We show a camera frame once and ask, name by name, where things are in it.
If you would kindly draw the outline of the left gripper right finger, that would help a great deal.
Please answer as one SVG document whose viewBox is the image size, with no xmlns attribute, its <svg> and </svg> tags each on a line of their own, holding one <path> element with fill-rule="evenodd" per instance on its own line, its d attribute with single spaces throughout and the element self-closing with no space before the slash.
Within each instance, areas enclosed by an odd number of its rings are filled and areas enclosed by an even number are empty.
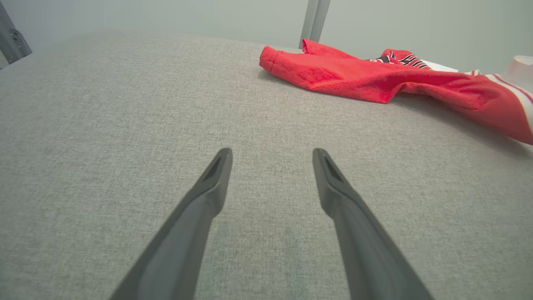
<svg viewBox="0 0 533 300">
<path fill-rule="evenodd" d="M 333 220 L 353 300 L 432 300 L 433 296 L 331 156 L 313 150 L 320 203 Z"/>
</svg>

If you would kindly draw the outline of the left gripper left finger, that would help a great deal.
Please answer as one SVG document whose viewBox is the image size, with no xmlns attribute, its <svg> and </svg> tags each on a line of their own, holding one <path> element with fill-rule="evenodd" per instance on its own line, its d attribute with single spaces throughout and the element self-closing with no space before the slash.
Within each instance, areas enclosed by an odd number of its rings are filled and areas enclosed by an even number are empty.
<svg viewBox="0 0 533 300">
<path fill-rule="evenodd" d="M 213 219 L 221 212 L 232 172 L 222 148 L 169 215 L 113 300 L 192 300 Z"/>
</svg>

